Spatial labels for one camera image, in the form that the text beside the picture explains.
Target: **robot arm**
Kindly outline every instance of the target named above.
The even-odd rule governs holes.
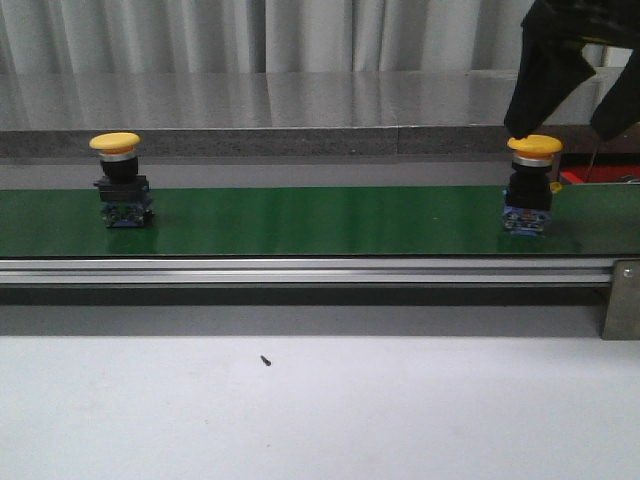
[[[587,43],[633,50],[616,84],[591,118],[603,140],[640,121],[640,0],[536,0],[522,22],[518,81],[505,117],[515,138],[542,122],[595,70]]]

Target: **white table surface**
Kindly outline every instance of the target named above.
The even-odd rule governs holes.
[[[637,479],[640,342],[601,341],[587,310],[0,307],[5,323],[122,327],[0,337],[0,478]],[[372,327],[335,336],[143,328],[263,317]],[[529,336],[375,331],[445,320],[491,331],[536,318],[543,326]]]

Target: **gray curtain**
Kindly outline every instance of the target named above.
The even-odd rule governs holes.
[[[512,69],[532,1],[0,0],[0,73]]]

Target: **gray countertop edge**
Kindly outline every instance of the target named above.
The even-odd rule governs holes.
[[[157,157],[271,155],[391,155],[505,153],[509,133],[499,125],[399,127],[295,127],[134,129],[139,151]],[[82,157],[91,137],[105,130],[0,131],[0,157]],[[597,136],[588,125],[548,125],[540,133],[560,138],[566,153],[590,153]],[[599,148],[603,153],[640,152],[640,125]]]

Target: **metal bracket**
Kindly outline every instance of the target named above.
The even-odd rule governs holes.
[[[640,260],[616,263],[604,340],[640,340]]]

